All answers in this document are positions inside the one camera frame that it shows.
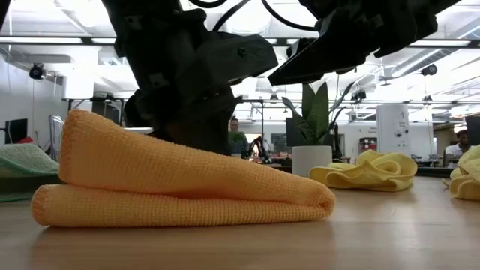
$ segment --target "person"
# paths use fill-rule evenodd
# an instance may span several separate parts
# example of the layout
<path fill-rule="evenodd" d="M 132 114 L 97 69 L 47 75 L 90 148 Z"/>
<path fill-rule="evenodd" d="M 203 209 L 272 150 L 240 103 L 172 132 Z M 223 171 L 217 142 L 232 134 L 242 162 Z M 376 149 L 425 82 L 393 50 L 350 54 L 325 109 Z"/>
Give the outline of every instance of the person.
<path fill-rule="evenodd" d="M 470 150 L 468 144 L 468 134 L 466 130 L 457 133 L 458 144 L 449 146 L 445 149 L 445 164 L 451 167 L 452 161 L 458 161 L 467 151 Z"/>
<path fill-rule="evenodd" d="M 248 151 L 247 137 L 239 131 L 239 120 L 235 116 L 230 119 L 229 144 L 232 155 L 241 155 Z"/>

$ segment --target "microfiber cloth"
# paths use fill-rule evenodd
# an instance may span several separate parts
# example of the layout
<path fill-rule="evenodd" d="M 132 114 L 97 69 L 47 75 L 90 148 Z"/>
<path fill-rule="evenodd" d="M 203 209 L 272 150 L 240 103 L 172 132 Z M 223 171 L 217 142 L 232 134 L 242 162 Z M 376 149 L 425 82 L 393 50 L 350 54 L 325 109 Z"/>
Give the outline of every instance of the microfiber cloth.
<path fill-rule="evenodd" d="M 462 200 L 480 200 L 480 146 L 472 147 L 450 175 L 450 194 Z"/>
<path fill-rule="evenodd" d="M 123 130 L 72 110 L 60 179 L 40 187 L 34 219 L 59 227 L 189 227 L 312 221 L 328 217 L 323 184 L 234 157 Z"/>
<path fill-rule="evenodd" d="M 370 191 L 402 191 L 413 184 L 417 164 L 404 154 L 379 154 L 366 151 L 357 164 L 332 163 L 327 168 L 313 168 L 310 178 L 329 188 Z"/>
<path fill-rule="evenodd" d="M 59 164 L 36 145 L 0 147 L 0 179 L 55 176 L 58 173 Z"/>

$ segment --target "red object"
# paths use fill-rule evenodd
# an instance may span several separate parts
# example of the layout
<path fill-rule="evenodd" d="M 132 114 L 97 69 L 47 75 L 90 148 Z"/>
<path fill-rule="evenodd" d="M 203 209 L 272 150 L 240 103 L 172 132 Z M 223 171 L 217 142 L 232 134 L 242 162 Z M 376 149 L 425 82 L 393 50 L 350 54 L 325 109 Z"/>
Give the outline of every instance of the red object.
<path fill-rule="evenodd" d="M 17 142 L 16 144 L 24 144 L 24 143 L 33 143 L 33 139 L 30 137 L 26 137 L 25 139 L 22 139 L 21 141 Z"/>

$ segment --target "green towel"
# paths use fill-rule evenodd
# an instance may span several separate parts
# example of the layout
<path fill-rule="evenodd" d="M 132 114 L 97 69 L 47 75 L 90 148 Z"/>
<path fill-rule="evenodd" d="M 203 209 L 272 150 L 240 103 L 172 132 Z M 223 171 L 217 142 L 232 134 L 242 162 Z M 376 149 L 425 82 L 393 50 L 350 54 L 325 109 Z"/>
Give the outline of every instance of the green towel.
<path fill-rule="evenodd" d="M 36 145 L 0 147 L 0 179 L 55 176 L 58 173 L 59 164 Z"/>

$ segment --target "table surface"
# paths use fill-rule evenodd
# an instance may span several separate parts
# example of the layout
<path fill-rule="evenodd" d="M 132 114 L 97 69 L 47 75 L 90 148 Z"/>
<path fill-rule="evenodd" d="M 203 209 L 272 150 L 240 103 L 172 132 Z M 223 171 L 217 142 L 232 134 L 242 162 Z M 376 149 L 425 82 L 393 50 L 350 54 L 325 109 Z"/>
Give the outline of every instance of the table surface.
<path fill-rule="evenodd" d="M 480 203 L 438 178 L 400 193 L 336 190 L 328 220 L 255 226 L 58 229 L 0 204 L 2 269 L 480 269 Z"/>

